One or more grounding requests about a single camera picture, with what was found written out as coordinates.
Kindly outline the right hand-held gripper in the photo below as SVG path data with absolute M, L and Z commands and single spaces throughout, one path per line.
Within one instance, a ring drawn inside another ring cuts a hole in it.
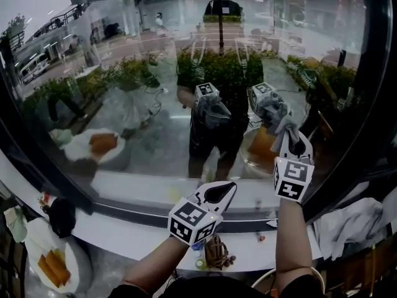
M 313 163 L 313 146 L 308 138 L 301 132 L 299 142 L 295 146 L 290 138 L 283 138 L 279 157 L 274 160 L 274 190 L 275 195 L 301 203 L 303 196 L 312 180 L 314 166 L 306 163 Z

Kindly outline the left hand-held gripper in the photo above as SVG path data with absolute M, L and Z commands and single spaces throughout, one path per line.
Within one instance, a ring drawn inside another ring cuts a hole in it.
M 200 202 L 207 202 L 210 211 L 182 197 L 169 213 L 169 233 L 189 246 L 210 237 L 223 221 L 221 215 L 213 212 L 226 211 L 236 191 L 237 185 L 232 181 L 202 184 L 194 195 Z

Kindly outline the grey cloth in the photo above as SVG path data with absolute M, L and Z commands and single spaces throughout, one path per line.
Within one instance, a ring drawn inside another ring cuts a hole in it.
M 281 151 L 284 135 L 288 137 L 287 145 L 289 143 L 296 145 L 300 141 L 298 126 L 289 114 L 282 117 L 279 122 L 271 125 L 267 132 L 275 136 L 275 140 L 270 148 L 275 153 Z

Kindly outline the person's left forearm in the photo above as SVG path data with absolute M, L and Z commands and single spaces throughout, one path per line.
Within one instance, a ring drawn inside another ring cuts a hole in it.
M 189 248 L 178 238 L 168 237 L 150 254 L 129 267 L 121 284 L 137 287 L 152 296 L 168 280 Z

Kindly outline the person's right forearm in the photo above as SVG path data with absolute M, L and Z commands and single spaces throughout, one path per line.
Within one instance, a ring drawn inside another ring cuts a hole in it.
M 275 249 L 278 293 L 294 280 L 312 275 L 312 252 L 301 205 L 280 200 Z

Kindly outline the crumpled grey fabric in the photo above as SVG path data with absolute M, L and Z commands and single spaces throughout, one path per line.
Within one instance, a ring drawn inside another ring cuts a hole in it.
M 388 237 L 387 226 L 397 219 L 397 187 L 383 201 L 366 197 L 323 215 L 313 224 L 325 260 L 336 260 L 376 245 Z

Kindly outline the person's black clothing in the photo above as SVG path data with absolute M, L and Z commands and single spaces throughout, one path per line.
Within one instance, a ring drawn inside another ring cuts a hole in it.
M 119 285 L 108 298 L 152 298 L 135 286 Z M 271 298 L 234 278 L 197 277 L 174 281 L 159 298 Z M 279 294 L 279 298 L 326 298 L 311 275 L 300 276 Z

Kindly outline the white window sill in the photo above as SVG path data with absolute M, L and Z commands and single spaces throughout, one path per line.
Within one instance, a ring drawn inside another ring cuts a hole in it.
M 43 215 L 36 190 L 0 151 L 0 181 L 36 214 Z M 77 210 L 72 234 L 112 253 L 140 260 L 161 244 L 168 236 L 166 229 L 127 222 L 106 215 L 87 215 Z M 275 267 L 276 232 L 265 232 L 262 242 L 255 233 L 222 233 L 221 240 L 236 261 L 231 272 L 257 271 Z

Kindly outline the round beige tub chair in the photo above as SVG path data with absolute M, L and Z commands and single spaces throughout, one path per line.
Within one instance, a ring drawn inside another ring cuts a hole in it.
M 322 293 L 324 294 L 325 284 L 321 273 L 315 268 L 311 269 L 316 282 L 321 286 Z M 251 285 L 251 287 L 265 294 L 267 297 L 279 298 L 279 293 L 276 288 L 276 269 L 271 269 L 263 274 Z

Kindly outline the white beanbag chair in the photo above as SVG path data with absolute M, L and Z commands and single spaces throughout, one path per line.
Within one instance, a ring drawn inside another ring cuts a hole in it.
M 60 294 L 86 292 L 92 283 L 92 266 L 88 255 L 72 236 L 60 238 L 53 232 L 51 225 L 43 218 L 31 220 L 26 224 L 27 236 L 24 240 L 29 265 L 37 273 L 41 282 Z M 65 254 L 65 263 L 71 277 L 65 285 L 56 287 L 38 265 L 41 256 L 59 249 Z

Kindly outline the black bag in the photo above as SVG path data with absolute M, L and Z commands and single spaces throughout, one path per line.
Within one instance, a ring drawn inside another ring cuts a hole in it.
M 76 225 L 76 208 L 66 199 L 56 198 L 48 210 L 50 225 L 60 238 L 71 235 Z

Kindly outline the small red item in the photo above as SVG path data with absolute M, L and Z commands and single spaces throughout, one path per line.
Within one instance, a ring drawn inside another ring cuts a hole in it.
M 53 202 L 53 197 L 48 193 L 42 192 L 38 197 L 37 202 L 40 204 L 41 207 L 50 207 Z

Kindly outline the long orange cushion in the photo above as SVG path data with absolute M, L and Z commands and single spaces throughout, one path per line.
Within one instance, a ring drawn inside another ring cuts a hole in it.
M 54 250 L 50 250 L 48 252 L 45 260 L 49 268 L 64 286 L 71 276 L 71 273 L 66 267 L 65 254 L 60 249 L 55 248 Z
M 58 279 L 57 275 L 53 272 L 51 267 L 47 264 L 46 259 L 43 255 L 40 256 L 38 266 L 44 272 L 47 278 L 53 283 L 53 285 L 56 288 L 59 288 L 61 285 L 61 281 Z

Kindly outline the mint green bag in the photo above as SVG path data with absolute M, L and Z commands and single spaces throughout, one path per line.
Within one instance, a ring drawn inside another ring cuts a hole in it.
M 17 205 L 4 211 L 6 226 L 10 230 L 12 237 L 16 243 L 24 242 L 27 236 L 27 228 L 25 226 L 25 216 L 22 208 Z

